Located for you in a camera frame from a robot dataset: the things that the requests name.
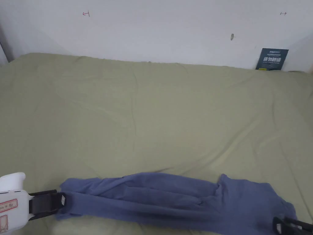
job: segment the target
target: small white tag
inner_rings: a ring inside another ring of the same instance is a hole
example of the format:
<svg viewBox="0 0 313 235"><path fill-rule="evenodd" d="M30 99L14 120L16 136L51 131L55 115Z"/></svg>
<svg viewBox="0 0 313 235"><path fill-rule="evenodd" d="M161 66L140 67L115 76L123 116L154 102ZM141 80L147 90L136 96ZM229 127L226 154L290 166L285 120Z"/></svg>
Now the small white tag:
<svg viewBox="0 0 313 235"><path fill-rule="evenodd" d="M276 224L276 228L279 234L281 234L281 225L280 224Z"/></svg>
<svg viewBox="0 0 313 235"><path fill-rule="evenodd" d="M64 205L64 203L65 203L65 197L63 195L62 195L61 203L62 203L62 205Z"/></svg>

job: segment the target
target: red mark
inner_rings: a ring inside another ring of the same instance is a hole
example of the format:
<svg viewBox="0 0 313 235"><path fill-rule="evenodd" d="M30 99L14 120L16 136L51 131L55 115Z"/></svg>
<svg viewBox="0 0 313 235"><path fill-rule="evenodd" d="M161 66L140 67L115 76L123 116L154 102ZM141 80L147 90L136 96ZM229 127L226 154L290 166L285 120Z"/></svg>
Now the red mark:
<svg viewBox="0 0 313 235"><path fill-rule="evenodd" d="M89 17L90 17L89 10L88 10L88 12L87 12L87 13L83 12L83 15L86 15L86 14L88 14L88 15L89 15Z"/></svg>

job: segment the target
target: chinese characters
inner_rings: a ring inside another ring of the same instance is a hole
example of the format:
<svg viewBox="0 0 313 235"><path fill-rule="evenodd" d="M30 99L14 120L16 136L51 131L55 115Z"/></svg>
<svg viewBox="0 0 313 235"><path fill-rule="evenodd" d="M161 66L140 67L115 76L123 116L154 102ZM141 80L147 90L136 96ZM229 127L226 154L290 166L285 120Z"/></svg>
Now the chinese characters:
<svg viewBox="0 0 313 235"><path fill-rule="evenodd" d="M264 57L263 61L280 62L280 61L281 61L281 58L276 58L276 57Z"/></svg>

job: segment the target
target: blue towel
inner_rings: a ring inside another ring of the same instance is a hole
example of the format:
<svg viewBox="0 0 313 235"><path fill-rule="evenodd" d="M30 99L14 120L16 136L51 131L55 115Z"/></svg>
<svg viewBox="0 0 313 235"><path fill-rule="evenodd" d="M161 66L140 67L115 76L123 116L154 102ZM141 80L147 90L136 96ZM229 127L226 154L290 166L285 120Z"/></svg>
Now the blue towel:
<svg viewBox="0 0 313 235"><path fill-rule="evenodd" d="M218 183L164 173L67 179L61 191L67 204L57 219L90 215L225 235L274 234L273 217L296 219L270 184L224 174Z"/></svg>

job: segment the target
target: bed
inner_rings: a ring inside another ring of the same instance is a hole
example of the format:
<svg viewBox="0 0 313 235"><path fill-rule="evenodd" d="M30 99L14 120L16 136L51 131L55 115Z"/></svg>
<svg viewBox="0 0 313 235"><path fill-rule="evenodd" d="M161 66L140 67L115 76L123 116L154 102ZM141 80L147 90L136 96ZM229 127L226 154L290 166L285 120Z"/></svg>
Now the bed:
<svg viewBox="0 0 313 235"><path fill-rule="evenodd" d="M69 177L225 173L269 182L312 223L309 74L32 53L0 68L0 122L1 175L25 172L28 192ZM94 217L19 232L203 233Z"/></svg>

